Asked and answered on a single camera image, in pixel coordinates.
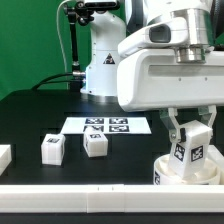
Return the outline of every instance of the black table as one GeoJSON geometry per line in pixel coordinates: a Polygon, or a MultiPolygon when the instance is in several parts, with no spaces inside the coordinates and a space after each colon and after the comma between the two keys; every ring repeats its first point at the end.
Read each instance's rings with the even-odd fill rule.
{"type": "MultiPolygon", "coordinates": [[[[178,119],[199,119],[197,110],[180,111],[178,119]]],[[[219,108],[212,142],[224,149],[223,108],[219,108]]],[[[158,111],[124,112],[118,104],[85,101],[68,91],[16,91],[0,102],[0,144],[11,144],[13,161],[1,185],[152,184],[153,163],[170,151],[168,131],[158,111]],[[89,158],[82,135],[66,135],[61,167],[41,164],[47,133],[60,133],[67,117],[146,117],[152,135],[107,135],[107,157],[89,158]]],[[[222,214],[1,214],[2,223],[218,223],[222,214]]]]}

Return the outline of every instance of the green backdrop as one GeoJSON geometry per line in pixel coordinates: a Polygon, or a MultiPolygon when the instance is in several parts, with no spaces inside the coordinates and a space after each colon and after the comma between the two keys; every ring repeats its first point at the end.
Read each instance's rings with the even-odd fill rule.
{"type": "MultiPolygon", "coordinates": [[[[30,89],[42,79],[64,72],[56,31],[56,12],[61,0],[1,0],[0,99],[14,90],[30,89]]],[[[124,18],[124,6],[113,12],[124,18]]],[[[66,56],[71,62],[67,18],[61,12],[60,28],[66,56]]],[[[90,61],[89,27],[78,27],[80,64],[90,61]]],[[[42,88],[66,88],[66,84],[42,88]]]]}

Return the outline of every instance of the white cube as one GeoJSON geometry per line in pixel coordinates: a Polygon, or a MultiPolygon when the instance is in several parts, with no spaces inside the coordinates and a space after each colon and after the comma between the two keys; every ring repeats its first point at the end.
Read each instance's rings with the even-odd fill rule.
{"type": "Polygon", "coordinates": [[[83,146],[89,157],[106,156],[108,140],[100,131],[84,133],[83,146]]]}
{"type": "Polygon", "coordinates": [[[61,165],[65,148],[65,136],[47,134],[41,145],[42,164],[61,165]]]}
{"type": "Polygon", "coordinates": [[[203,168],[212,136],[212,129],[199,121],[191,121],[183,127],[186,142],[173,143],[169,159],[169,167],[181,178],[203,168]]]}
{"type": "Polygon", "coordinates": [[[11,146],[0,145],[0,175],[4,172],[11,161],[11,146]]]}

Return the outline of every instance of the white block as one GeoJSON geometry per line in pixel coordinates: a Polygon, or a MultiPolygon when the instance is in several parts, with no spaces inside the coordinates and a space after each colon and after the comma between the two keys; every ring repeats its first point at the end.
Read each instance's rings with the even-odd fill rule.
{"type": "Polygon", "coordinates": [[[124,212],[124,185],[90,186],[87,212],[124,212]]]}
{"type": "Polygon", "coordinates": [[[186,142],[173,143],[169,167],[181,178],[200,171],[207,156],[212,129],[199,121],[183,125],[186,130],[186,142]]]}
{"type": "Polygon", "coordinates": [[[0,175],[12,161],[11,146],[0,145],[0,175]]]}
{"type": "Polygon", "coordinates": [[[42,164],[61,165],[64,156],[65,136],[47,134],[41,145],[42,164]]]}
{"type": "Polygon", "coordinates": [[[100,131],[86,131],[83,137],[83,146],[89,157],[106,156],[108,140],[100,131]]]}
{"type": "Polygon", "coordinates": [[[154,185],[219,185],[220,168],[206,158],[203,168],[187,178],[180,178],[168,166],[169,155],[159,157],[154,163],[154,185]]]}
{"type": "Polygon", "coordinates": [[[219,167],[221,172],[220,184],[224,185],[224,157],[223,155],[214,145],[209,145],[208,158],[211,159],[219,167]]]}

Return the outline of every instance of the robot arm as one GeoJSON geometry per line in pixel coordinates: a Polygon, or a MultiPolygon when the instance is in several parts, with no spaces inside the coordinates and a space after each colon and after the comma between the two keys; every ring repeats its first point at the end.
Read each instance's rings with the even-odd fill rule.
{"type": "MultiPolygon", "coordinates": [[[[125,111],[160,110],[172,143],[169,168],[185,179],[203,169],[216,106],[224,104],[224,55],[207,52],[214,45],[213,1],[142,2],[145,26],[118,47],[124,57],[117,72],[118,101],[125,111]],[[186,107],[200,108],[201,121],[179,125],[177,109],[186,107]]],[[[158,172],[154,177],[159,179],[158,172]]]]}

